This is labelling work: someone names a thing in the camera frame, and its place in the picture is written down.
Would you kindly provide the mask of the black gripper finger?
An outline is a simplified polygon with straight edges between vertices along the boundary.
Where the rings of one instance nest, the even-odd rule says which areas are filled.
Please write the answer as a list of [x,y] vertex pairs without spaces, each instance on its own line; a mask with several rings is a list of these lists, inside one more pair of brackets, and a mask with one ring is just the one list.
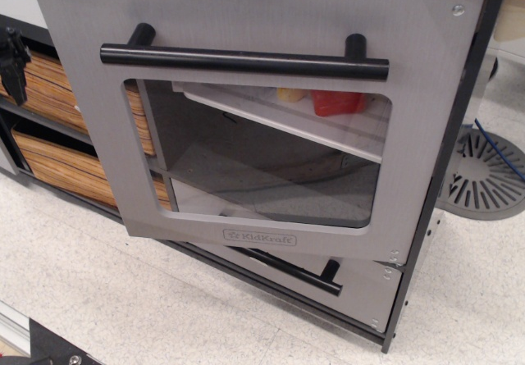
[[29,48],[21,32],[12,27],[1,28],[1,82],[18,106],[27,101],[25,66],[31,62]]

